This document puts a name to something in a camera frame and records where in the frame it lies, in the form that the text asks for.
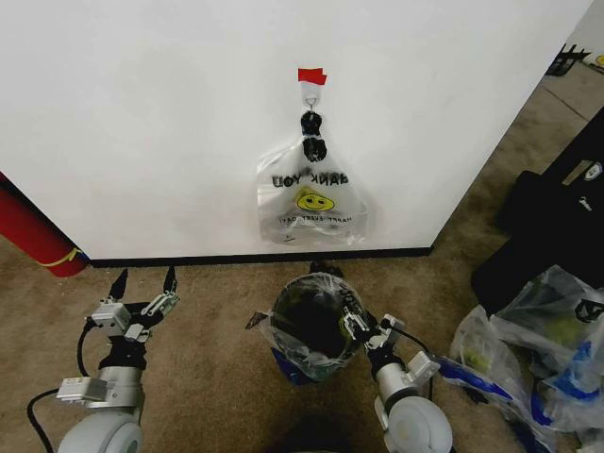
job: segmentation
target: red pole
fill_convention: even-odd
[[[87,261],[77,247],[8,190],[6,181],[0,173],[0,234],[57,277],[70,277],[84,269]]]

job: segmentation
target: brown carpet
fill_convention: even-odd
[[[596,80],[597,95],[604,93],[604,77],[577,68],[565,80],[575,90],[575,106],[585,95],[580,86],[586,78]],[[435,352],[448,351],[459,321],[477,303],[472,270],[506,239],[493,225],[506,191],[522,170],[543,171],[585,125],[561,95],[543,84],[537,88],[430,257],[336,263],[370,311],[400,317]],[[83,318],[120,271],[89,268],[58,279],[4,239],[0,253],[0,451],[37,452],[42,447],[25,405],[32,395],[77,375]],[[373,410],[376,386],[363,355],[326,383],[294,387],[260,333],[243,329],[254,310],[269,309],[279,290],[307,271],[305,262],[177,269],[182,300],[148,343],[145,452],[385,451]],[[126,300],[149,300],[164,273],[131,269]],[[105,343],[98,332],[89,335],[89,369],[107,353]],[[404,344],[401,350],[408,358],[414,348]],[[473,405],[459,388],[438,378],[435,400],[449,417],[459,453],[522,451],[496,410]],[[38,406],[54,445],[83,414],[53,398]],[[572,445],[567,437],[560,451],[573,451]]]

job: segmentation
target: black cable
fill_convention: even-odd
[[[27,403],[27,419],[29,420],[29,423],[31,424],[31,426],[36,430],[36,433],[38,433],[38,436],[40,437],[40,441],[44,444],[46,453],[53,453],[53,446],[50,443],[48,436],[44,432],[44,429],[42,428],[42,426],[40,425],[40,423],[38,423],[38,420],[36,419],[36,414],[34,413],[34,404],[36,404],[36,402],[38,402],[42,398],[49,396],[50,394],[55,394],[58,391],[59,391],[59,389],[48,390],[48,391],[44,392],[43,394],[34,396],[33,398],[31,398],[31,401],[29,401],[29,403]]]
[[[77,368],[79,369],[79,372],[83,377],[90,376],[86,371],[86,366],[84,366],[84,357],[82,352],[84,349],[84,339],[86,338],[86,335],[88,335],[88,332],[90,332],[94,327],[96,327],[96,323],[92,320],[92,318],[86,318],[86,324],[82,329],[82,333],[80,334],[79,339],[77,340]]]

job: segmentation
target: smiley face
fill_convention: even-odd
[[[336,204],[319,193],[303,192],[296,205],[302,210],[332,210]]]

